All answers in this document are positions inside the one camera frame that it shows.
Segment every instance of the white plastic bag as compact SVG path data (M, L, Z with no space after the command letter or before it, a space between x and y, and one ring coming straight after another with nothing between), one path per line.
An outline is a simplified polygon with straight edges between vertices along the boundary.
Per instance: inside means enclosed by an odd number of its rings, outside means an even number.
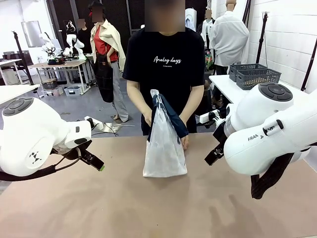
M158 90L151 90L152 97L159 95ZM167 178L187 173L184 149L168 115L161 106L161 98L156 110L150 141L147 141L144 177Z

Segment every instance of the red top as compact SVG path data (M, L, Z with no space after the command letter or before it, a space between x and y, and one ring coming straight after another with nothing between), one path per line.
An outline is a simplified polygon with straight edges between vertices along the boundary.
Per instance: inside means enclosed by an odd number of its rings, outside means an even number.
M104 42L103 40L100 39L99 32L100 32L100 26L98 27L98 30L94 36L95 46L96 46L96 49L97 49L99 54L105 55L111 49L111 45L107 44L106 42ZM110 60L111 60L111 62L119 60L119 57L118 57L116 51L114 51L111 54Z

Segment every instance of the dark blue cloth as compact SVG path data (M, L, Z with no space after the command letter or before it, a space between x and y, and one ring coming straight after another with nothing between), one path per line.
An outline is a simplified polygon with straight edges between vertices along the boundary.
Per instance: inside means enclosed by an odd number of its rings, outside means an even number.
M170 106L170 104L168 103L168 101L165 99L165 97L162 94L159 94L160 98L162 99L163 104L161 104L162 108L166 109L167 112L167 116L169 117L177 135L179 138L183 138L185 136L187 136L188 130L186 128L186 125L184 124L184 122L182 121L182 119L178 116L178 114L174 111L174 109ZM155 113L157 108L159 107L159 102L157 102L157 95L153 96L153 109L152 109L152 125L151 125L151 130L149 133L149 137L148 137L148 141L150 141L151 138L151 132L152 132L152 127L153 127L153 123L154 123L154 117L155 117Z

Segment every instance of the hand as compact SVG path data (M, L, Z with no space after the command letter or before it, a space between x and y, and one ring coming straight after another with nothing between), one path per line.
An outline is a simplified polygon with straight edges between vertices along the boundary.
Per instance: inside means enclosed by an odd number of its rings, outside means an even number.
M143 113L146 123L151 126L152 124L152 110L149 108L145 113Z
M182 145L183 145L184 150L187 150L188 145L189 145L189 136L186 135L185 137L181 138L181 141L182 141Z
M184 122L185 126L187 127L187 121L182 117L182 115L179 116L179 118ZM184 150L187 150L188 145L189 145L189 136L186 135L185 137L181 138L182 145Z
M111 60L110 60L110 56L108 56L108 55L107 55L107 61L108 61L109 66L111 67Z

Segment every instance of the gray trousers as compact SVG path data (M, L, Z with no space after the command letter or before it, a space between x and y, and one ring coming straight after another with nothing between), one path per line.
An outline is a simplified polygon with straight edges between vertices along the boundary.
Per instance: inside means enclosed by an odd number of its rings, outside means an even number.
M122 93L120 91L120 73L118 62L111 63L113 69L113 102L112 106L117 111L121 121L127 121L129 114L123 102Z

